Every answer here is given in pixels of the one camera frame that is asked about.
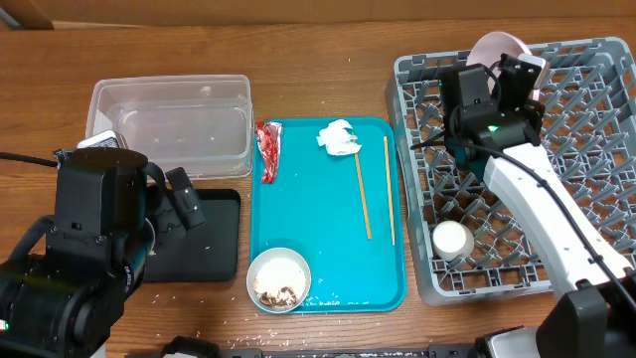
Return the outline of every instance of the wooden chopstick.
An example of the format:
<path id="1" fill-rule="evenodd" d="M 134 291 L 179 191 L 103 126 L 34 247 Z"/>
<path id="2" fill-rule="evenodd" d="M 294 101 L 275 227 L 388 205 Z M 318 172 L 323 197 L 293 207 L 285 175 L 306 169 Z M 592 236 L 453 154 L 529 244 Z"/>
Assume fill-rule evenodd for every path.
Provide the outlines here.
<path id="1" fill-rule="evenodd" d="M 367 198 L 365 197 L 365 184 L 362 181 L 362 171 L 360 170 L 360 158 L 356 153 L 356 169 L 358 170 L 358 185 L 360 185 L 360 196 L 362 197 L 362 210 L 365 214 L 365 225 L 367 226 L 367 239 L 371 239 L 371 225 L 369 225 L 369 213 L 367 212 Z"/>
<path id="2" fill-rule="evenodd" d="M 389 169 L 389 141 L 385 136 L 385 166 L 387 167 L 387 192 L 389 193 L 389 220 L 391 221 L 391 238 L 396 245 L 396 228 L 394 224 L 394 198 L 391 193 L 391 171 Z"/>

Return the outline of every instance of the gray dish rack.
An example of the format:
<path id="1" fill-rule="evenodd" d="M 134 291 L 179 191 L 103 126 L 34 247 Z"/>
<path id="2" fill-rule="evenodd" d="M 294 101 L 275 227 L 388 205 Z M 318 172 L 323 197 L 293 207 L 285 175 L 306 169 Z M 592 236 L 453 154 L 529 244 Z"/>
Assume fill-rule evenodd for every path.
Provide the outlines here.
<path id="1" fill-rule="evenodd" d="M 541 87 L 542 145 L 583 213 L 632 265 L 636 255 L 636 67 L 617 38 L 531 45 L 551 64 Z M 408 206 L 407 229 L 421 298 L 432 305 L 550 291 L 521 227 L 443 149 L 409 150 L 443 130 L 437 74 L 465 66 L 470 51 L 404 56 L 387 105 Z M 430 241 L 435 225 L 461 221 L 475 236 L 470 258 L 450 263 Z"/>

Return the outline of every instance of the red wrapper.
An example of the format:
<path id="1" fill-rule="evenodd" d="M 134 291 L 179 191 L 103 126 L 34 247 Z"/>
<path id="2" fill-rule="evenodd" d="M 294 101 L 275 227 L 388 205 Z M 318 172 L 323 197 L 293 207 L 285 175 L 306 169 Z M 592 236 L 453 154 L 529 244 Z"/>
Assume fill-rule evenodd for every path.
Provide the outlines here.
<path id="1" fill-rule="evenodd" d="M 256 142 L 258 151 L 265 163 L 261 183 L 271 184 L 278 175 L 280 163 L 280 138 L 282 136 L 282 123 L 260 123 L 256 128 Z"/>

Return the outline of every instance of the white tissue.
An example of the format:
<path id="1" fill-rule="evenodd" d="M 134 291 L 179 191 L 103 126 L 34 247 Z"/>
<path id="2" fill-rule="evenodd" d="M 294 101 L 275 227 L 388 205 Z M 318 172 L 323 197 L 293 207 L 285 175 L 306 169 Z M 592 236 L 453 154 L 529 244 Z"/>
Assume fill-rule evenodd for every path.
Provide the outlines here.
<path id="1" fill-rule="evenodd" d="M 325 129 L 321 129 L 316 137 L 318 145 L 327 147 L 329 155 L 349 155 L 360 151 L 362 145 L 355 143 L 358 137 L 347 129 L 353 129 L 345 119 L 337 119 L 329 123 Z"/>

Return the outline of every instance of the white bowl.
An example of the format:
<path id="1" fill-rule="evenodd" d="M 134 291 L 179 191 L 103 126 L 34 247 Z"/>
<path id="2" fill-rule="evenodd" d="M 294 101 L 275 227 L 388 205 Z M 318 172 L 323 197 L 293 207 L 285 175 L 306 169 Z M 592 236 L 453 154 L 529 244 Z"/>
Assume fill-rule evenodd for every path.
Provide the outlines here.
<path id="1" fill-rule="evenodd" d="M 256 275 L 258 274 L 260 269 L 262 269 L 262 267 L 265 264 L 269 263 L 273 259 L 292 260 L 295 263 L 297 263 L 300 269 L 302 269 L 302 271 L 305 273 L 305 278 L 306 278 L 305 291 L 300 295 L 298 301 L 293 306 L 287 306 L 287 307 L 267 306 L 260 301 L 260 296 L 258 295 L 258 293 L 256 293 L 256 291 L 253 288 L 253 282 L 256 279 Z M 264 310 L 265 312 L 286 313 L 293 310 L 294 308 L 298 307 L 300 303 L 302 303 L 305 300 L 305 298 L 307 298 L 307 294 L 309 294 L 309 287 L 311 287 L 311 272 L 309 271 L 309 265 L 307 264 L 307 261 L 305 261 L 305 259 L 303 259 L 298 253 L 290 249 L 274 248 L 274 249 L 269 249 L 261 253 L 260 255 L 258 255 L 258 257 L 256 257 L 256 259 L 254 259 L 254 261 L 249 266 L 249 270 L 247 271 L 247 293 L 249 294 L 249 298 L 251 298 L 251 301 L 254 302 L 254 304 L 258 308 Z"/>

